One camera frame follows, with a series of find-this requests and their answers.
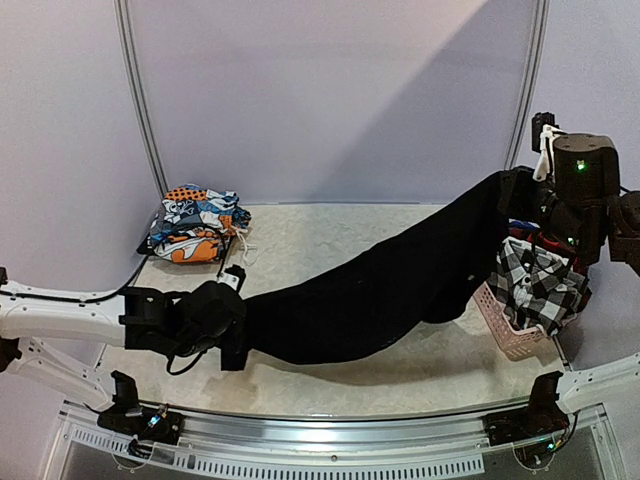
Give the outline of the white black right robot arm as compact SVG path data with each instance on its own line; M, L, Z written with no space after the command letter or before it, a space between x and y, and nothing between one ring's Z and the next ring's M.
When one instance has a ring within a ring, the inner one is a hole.
M639 192L625 191L613 141L602 135L546 127L536 167L500 174L498 210L532 222L590 266L603 245L613 262L639 271Z

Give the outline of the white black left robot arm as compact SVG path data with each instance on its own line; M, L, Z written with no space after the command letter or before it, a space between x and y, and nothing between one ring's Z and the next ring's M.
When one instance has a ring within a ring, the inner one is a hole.
M47 345L49 339L82 340L126 350L151 351L172 360L200 355L242 328L239 295L245 271L233 265L191 292L124 287L114 293L33 289L1 281L1 369L103 411L128 434L148 426L148 412L119 396L110 373Z

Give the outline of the black t-shirt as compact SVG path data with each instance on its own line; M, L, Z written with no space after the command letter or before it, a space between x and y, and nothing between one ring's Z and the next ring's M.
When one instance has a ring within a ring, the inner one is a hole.
M251 350L296 365L359 360L419 323L458 318L508 234L494 173L455 201L301 284L246 300Z

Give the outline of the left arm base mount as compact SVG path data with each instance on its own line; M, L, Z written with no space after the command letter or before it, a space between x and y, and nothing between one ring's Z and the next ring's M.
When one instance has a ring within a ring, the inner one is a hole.
M177 445L184 427L185 416L168 404L146 407L139 402L135 380L119 371L112 371L115 393L113 405L98 414L97 425L105 430L136 437L138 441L152 441Z

